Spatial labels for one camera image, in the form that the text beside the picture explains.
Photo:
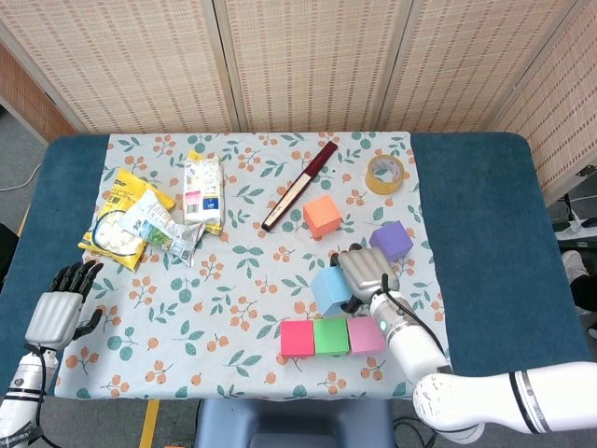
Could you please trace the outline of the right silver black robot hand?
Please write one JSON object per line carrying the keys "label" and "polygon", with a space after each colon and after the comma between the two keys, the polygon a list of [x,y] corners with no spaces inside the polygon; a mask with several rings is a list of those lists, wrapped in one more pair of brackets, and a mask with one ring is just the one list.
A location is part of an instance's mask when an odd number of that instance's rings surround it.
{"label": "right silver black robot hand", "polygon": [[355,313],[363,304],[371,304],[373,296],[383,291],[384,275],[390,291],[400,289],[398,276],[379,247],[351,244],[348,250],[332,254],[330,266],[340,269],[351,291],[351,298],[340,306],[347,314]]}

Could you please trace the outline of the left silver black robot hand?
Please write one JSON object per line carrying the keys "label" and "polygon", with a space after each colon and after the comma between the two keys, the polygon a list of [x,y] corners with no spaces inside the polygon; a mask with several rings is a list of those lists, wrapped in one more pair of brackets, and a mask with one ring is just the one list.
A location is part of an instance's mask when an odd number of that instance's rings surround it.
{"label": "left silver black robot hand", "polygon": [[79,261],[57,272],[49,290],[36,304],[25,333],[27,347],[41,353],[62,351],[71,341],[95,330],[103,314],[101,309],[96,309],[84,325],[79,324],[79,318],[95,277],[103,267],[96,260]]}

